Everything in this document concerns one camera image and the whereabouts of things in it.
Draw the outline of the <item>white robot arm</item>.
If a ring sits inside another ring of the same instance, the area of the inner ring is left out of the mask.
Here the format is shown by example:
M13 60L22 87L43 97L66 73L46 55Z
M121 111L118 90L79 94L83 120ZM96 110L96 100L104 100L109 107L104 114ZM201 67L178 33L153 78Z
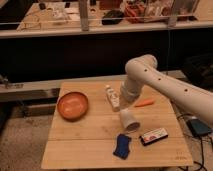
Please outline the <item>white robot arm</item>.
M213 92L167 76L157 70L157 64L150 54L129 60L125 65L126 79L120 88L122 97L134 102L142 87L148 85L213 128Z

